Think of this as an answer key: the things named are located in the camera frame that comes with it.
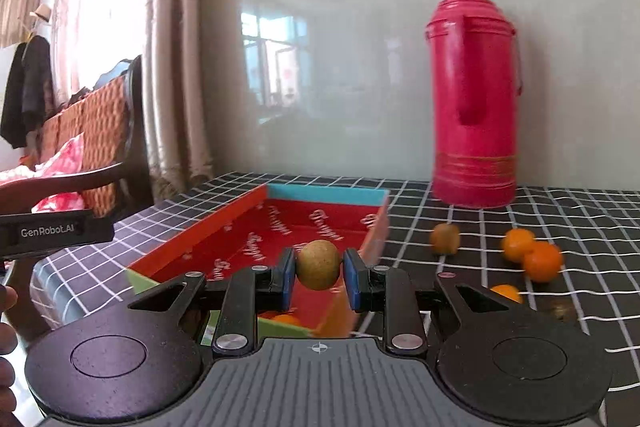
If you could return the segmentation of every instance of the finger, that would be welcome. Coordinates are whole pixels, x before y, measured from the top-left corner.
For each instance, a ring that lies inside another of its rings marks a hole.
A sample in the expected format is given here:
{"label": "finger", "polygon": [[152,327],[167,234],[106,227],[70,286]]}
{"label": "finger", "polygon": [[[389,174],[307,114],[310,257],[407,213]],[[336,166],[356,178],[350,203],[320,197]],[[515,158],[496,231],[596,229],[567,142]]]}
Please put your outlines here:
{"label": "finger", "polygon": [[13,365],[3,357],[0,357],[0,387],[11,387],[15,383],[15,370]]}
{"label": "finger", "polygon": [[0,387],[0,411],[13,412],[17,406],[14,392],[8,387]]}
{"label": "finger", "polygon": [[0,285],[0,312],[6,311],[18,301],[18,294],[11,286]]}
{"label": "finger", "polygon": [[18,346],[18,336],[14,328],[7,323],[0,323],[0,355],[8,355]]}

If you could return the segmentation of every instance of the brown fruit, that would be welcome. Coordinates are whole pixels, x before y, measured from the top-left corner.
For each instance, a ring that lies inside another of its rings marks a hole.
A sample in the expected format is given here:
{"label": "brown fruit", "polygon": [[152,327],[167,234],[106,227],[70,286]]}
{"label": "brown fruit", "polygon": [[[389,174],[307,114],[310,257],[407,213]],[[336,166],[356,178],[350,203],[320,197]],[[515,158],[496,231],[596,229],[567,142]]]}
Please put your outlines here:
{"label": "brown fruit", "polygon": [[453,255],[460,248],[460,229],[450,223],[440,223],[430,233],[429,242],[435,253]]}
{"label": "brown fruit", "polygon": [[340,277],[341,261],[333,243],[324,239],[311,241],[296,256],[296,276],[310,290],[327,290]]}
{"label": "brown fruit", "polygon": [[533,282],[549,282],[558,275],[564,258],[556,245],[536,241],[533,250],[524,256],[522,267]]}
{"label": "brown fruit", "polygon": [[561,322],[576,324],[578,312],[570,298],[553,299],[550,303],[549,313]]}
{"label": "brown fruit", "polygon": [[522,263],[524,256],[533,249],[536,236],[530,230],[513,229],[501,241],[503,256],[512,263]]}

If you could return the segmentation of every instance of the crosshair marking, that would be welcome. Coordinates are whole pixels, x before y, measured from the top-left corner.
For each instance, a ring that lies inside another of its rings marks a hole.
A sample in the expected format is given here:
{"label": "crosshair marking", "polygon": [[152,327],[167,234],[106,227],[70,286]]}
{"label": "crosshair marking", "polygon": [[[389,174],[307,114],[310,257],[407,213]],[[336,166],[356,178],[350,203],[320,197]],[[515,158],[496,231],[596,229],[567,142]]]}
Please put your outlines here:
{"label": "crosshair marking", "polygon": [[324,353],[327,349],[329,349],[329,346],[327,346],[326,344],[323,344],[322,342],[318,342],[318,343],[315,343],[313,346],[310,346],[309,349],[320,354],[320,353]]}

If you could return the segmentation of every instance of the plastic handle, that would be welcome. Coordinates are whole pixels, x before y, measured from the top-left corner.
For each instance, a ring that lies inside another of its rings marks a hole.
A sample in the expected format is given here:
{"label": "plastic handle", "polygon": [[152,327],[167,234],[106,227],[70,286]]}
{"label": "plastic handle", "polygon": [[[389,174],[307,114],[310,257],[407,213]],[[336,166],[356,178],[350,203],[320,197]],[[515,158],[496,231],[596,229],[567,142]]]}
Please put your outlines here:
{"label": "plastic handle", "polygon": [[513,30],[513,74],[516,77],[516,95],[522,94],[524,84],[522,83],[522,62],[520,60],[520,43],[518,42],[518,34]]}
{"label": "plastic handle", "polygon": [[458,119],[462,125],[473,125],[481,119],[482,94],[478,82],[471,79],[466,63],[465,16],[453,17],[449,35],[453,41],[453,84],[458,105]]}

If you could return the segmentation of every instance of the black jacket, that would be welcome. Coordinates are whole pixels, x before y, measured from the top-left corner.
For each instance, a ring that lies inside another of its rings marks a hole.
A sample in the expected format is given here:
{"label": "black jacket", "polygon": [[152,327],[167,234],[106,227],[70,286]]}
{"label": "black jacket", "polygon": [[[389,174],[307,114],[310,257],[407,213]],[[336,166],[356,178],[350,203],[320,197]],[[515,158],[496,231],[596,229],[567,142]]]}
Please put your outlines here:
{"label": "black jacket", "polygon": [[7,140],[11,147],[26,147],[27,131],[22,120],[22,92],[24,90],[24,68],[22,55],[27,44],[22,42],[15,49],[9,77],[4,91],[4,107],[0,120],[0,136]]}
{"label": "black jacket", "polygon": [[53,114],[49,42],[39,35],[19,44],[6,83],[0,136],[14,149]]}

